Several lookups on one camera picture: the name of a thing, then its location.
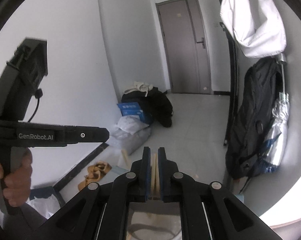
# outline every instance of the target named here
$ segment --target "gray door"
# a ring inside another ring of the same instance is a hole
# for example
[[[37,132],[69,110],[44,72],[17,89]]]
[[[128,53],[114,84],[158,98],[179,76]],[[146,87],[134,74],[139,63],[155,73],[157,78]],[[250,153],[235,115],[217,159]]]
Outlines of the gray door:
[[[158,6],[173,93],[210,93],[210,71],[197,0]]]

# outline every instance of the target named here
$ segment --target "black handle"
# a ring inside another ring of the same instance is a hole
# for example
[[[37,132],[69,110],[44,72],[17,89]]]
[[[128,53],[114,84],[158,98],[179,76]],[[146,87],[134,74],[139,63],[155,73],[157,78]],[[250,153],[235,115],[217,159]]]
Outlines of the black handle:
[[[226,31],[225,24],[223,22],[219,22],[219,25],[220,25],[220,27],[222,27],[223,32],[225,32]]]
[[[202,41],[198,41],[197,44],[198,44],[198,43],[201,43],[201,44],[203,45],[203,49],[206,49],[206,46],[205,46],[205,39],[204,39],[204,38],[202,38]]]
[[[21,166],[25,148],[0,146],[0,163],[4,170],[4,178]],[[12,207],[3,196],[3,189],[7,188],[4,179],[0,180],[0,210],[4,214],[16,215],[20,208]]]

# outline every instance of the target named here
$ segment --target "screw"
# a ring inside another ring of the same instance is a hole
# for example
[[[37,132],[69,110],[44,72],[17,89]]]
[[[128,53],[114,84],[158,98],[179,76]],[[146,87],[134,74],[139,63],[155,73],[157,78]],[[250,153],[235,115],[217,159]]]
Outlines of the screw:
[[[134,172],[129,172],[126,174],[126,178],[128,179],[133,179],[136,177],[136,174]]]
[[[98,184],[96,182],[91,182],[91,183],[88,184],[88,188],[90,190],[95,190],[95,189],[98,188]]]
[[[213,182],[212,183],[212,188],[213,189],[220,189],[222,185],[219,182]]]
[[[173,176],[175,179],[181,179],[184,175],[181,172],[175,172]]]

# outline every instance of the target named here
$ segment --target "black bag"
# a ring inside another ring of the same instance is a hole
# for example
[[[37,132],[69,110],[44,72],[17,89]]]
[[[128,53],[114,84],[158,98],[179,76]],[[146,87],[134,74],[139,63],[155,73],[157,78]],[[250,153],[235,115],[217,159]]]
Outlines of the black bag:
[[[226,152],[226,168],[233,179],[263,173],[258,149],[272,120],[272,108],[281,91],[276,59],[260,59],[245,75],[243,103],[235,118]]]
[[[162,126],[172,126],[172,113],[173,107],[169,99],[164,93],[154,87],[152,90],[146,92],[133,91],[122,96],[122,103],[137,102],[140,108],[149,113],[155,118]]]

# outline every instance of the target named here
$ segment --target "white towel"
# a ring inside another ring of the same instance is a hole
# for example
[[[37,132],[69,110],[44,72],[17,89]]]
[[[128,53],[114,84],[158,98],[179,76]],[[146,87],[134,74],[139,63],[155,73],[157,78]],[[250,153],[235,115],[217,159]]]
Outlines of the white towel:
[[[128,94],[128,93],[133,92],[133,91],[140,91],[140,92],[146,92],[145,97],[147,97],[148,91],[152,90],[153,87],[154,87],[153,85],[149,85],[145,82],[136,82],[136,81],[134,81],[134,85],[132,85],[131,87],[126,89],[124,91],[124,94]]]
[[[246,57],[267,57],[283,52],[286,34],[273,0],[258,0],[261,26],[255,30],[249,0],[223,0],[221,17]]]

